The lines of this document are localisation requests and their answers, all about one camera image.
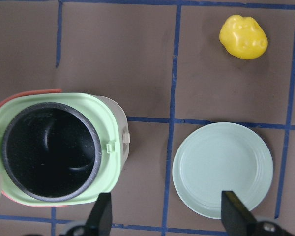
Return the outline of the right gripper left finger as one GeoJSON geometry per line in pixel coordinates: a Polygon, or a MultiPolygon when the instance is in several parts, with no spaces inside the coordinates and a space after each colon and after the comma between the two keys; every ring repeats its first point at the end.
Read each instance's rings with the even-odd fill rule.
{"type": "Polygon", "coordinates": [[[86,221],[87,236],[109,236],[112,228],[111,193],[100,193],[86,221]]]}

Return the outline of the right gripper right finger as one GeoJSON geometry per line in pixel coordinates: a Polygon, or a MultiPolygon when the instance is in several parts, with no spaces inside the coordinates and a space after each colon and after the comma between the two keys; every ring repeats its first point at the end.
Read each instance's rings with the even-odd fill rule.
{"type": "Polygon", "coordinates": [[[221,193],[221,221],[229,236],[252,236],[256,218],[233,191],[221,193]]]}

